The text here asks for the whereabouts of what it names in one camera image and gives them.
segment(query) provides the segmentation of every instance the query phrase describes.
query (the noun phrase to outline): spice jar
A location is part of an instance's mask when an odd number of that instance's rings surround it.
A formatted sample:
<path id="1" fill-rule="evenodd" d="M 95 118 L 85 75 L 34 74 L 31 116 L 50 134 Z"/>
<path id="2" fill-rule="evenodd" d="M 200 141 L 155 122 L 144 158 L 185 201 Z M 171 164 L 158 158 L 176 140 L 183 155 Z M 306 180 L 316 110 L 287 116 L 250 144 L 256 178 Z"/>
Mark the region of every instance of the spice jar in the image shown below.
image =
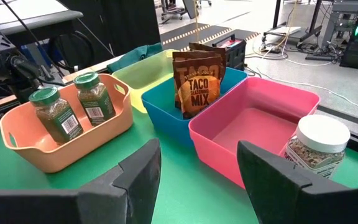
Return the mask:
<path id="1" fill-rule="evenodd" d="M 43 88 L 30 95 L 29 101 L 45 129 L 58 144 L 65 144 L 83 133 L 70 104 L 62 98 L 57 88 Z"/>
<path id="2" fill-rule="evenodd" d="M 93 126 L 116 115 L 106 86 L 100 82 L 97 73 L 89 72 L 78 75 L 74 79 L 74 84 L 78 89 L 78 99 Z"/>
<path id="3" fill-rule="evenodd" d="M 340 121 L 314 114 L 300 119 L 285 149 L 285 158 L 315 174 L 330 178 L 345 156 L 349 129 Z"/>

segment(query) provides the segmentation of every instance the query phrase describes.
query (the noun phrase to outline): brown seasoning packet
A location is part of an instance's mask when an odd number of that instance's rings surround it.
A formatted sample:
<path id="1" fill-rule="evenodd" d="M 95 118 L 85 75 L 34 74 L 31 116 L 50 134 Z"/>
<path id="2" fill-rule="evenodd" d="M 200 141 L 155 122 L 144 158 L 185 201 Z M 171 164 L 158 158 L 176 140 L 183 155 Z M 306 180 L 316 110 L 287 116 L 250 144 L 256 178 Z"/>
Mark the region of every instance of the brown seasoning packet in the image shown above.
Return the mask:
<path id="1" fill-rule="evenodd" d="M 174 62 L 180 62 L 189 59 L 198 59 L 198 58 L 208 58 L 208 57 L 217 57 L 219 54 L 215 52 L 172 52 L 172 58 Z M 181 109 L 180 99 L 178 95 L 177 83 L 174 82 L 175 86 L 175 107 Z"/>
<path id="2" fill-rule="evenodd" d="M 199 43 L 189 43 L 189 48 L 190 50 L 203 50 L 203 51 L 208 51 L 208 52 L 216 52 L 217 54 L 219 54 L 221 56 L 221 66 L 222 66 L 222 70 L 221 70 L 221 75 L 222 75 L 222 79 L 221 81 L 223 81 L 224 78 L 224 74 L 226 73 L 226 49 L 223 47 L 210 47 L 204 44 L 199 44 Z"/>
<path id="3" fill-rule="evenodd" d="M 190 119 L 216 100 L 221 91 L 221 58 L 173 62 L 183 119 Z"/>

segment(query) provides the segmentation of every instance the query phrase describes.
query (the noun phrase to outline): yellow basket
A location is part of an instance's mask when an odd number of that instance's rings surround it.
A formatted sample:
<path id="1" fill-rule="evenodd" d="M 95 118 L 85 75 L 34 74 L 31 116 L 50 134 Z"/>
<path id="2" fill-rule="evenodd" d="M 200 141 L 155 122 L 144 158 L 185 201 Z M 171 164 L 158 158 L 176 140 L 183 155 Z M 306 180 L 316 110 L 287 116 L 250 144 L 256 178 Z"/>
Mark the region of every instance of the yellow basket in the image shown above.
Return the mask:
<path id="1" fill-rule="evenodd" d="M 172 52 L 174 51 L 176 50 L 164 50 L 112 74 L 129 86 L 132 106 L 140 112 L 147 113 L 142 103 L 142 94 L 173 76 Z"/>

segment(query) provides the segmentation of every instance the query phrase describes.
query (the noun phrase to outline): pink basket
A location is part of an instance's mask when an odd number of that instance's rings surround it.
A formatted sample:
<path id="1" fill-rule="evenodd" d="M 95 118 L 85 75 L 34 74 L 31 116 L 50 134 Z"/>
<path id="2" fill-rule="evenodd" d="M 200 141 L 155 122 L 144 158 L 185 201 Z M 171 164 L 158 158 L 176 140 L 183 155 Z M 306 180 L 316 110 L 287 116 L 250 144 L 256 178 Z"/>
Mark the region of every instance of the pink basket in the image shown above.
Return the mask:
<path id="1" fill-rule="evenodd" d="M 318 103 L 314 93 L 247 78 L 190 121 L 190 136 L 201 161 L 245 188 L 238 141 L 281 155 L 299 120 L 314 113 Z"/>

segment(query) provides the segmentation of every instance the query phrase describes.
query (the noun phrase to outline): plastic basket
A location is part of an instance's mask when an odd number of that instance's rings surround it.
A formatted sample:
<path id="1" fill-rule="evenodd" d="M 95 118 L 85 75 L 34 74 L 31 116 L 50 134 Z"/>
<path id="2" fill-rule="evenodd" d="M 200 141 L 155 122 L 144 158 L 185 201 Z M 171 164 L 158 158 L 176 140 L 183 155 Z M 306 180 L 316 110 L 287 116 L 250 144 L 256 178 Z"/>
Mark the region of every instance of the plastic basket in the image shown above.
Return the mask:
<path id="1" fill-rule="evenodd" d="M 314 113 L 318 103 L 314 93 L 247 78 L 190 121 L 190 136 L 201 161 L 244 188 L 238 141 L 280 155 L 299 120 Z"/>
<path id="2" fill-rule="evenodd" d="M 58 146 L 30 103 L 24 103 L 6 113 L 0 120 L 4 144 L 44 172 L 57 172 L 87 155 L 102 144 L 128 130 L 133 123 L 129 87 L 110 75 L 100 75 L 108 89 L 115 117 L 93 127 L 77 98 L 74 84 L 60 90 L 80 121 L 84 133 L 64 145 Z M 120 86 L 124 93 L 117 90 Z"/>
<path id="3" fill-rule="evenodd" d="M 242 71 L 227 68 L 221 85 L 221 96 L 246 77 L 247 74 Z M 175 89 L 171 78 L 144 93 L 142 101 L 155 129 L 184 146 L 193 147 L 188 127 L 190 119 L 183 119 L 181 110 L 175 107 L 174 96 Z"/>
<path id="4" fill-rule="evenodd" d="M 173 76 L 173 51 L 175 50 L 164 50 L 112 74 L 129 85 L 132 106 L 140 112 L 146 113 L 142 94 Z"/>

